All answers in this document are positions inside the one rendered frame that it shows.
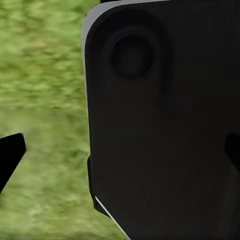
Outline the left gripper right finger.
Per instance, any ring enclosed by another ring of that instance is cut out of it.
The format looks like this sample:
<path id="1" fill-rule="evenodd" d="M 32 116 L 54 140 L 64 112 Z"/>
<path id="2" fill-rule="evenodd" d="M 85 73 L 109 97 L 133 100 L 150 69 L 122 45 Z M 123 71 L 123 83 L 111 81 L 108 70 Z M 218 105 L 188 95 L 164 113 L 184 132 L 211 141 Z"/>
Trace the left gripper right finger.
<path id="1" fill-rule="evenodd" d="M 240 135 L 235 133 L 228 133 L 224 151 L 240 173 Z"/>

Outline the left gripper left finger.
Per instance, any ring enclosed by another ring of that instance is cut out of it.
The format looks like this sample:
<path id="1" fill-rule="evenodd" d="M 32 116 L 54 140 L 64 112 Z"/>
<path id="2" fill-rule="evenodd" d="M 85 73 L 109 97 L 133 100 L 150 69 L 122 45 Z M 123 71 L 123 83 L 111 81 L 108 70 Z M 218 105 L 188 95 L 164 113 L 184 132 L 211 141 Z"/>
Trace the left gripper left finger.
<path id="1" fill-rule="evenodd" d="M 0 193 L 26 152 L 21 133 L 0 138 Z"/>

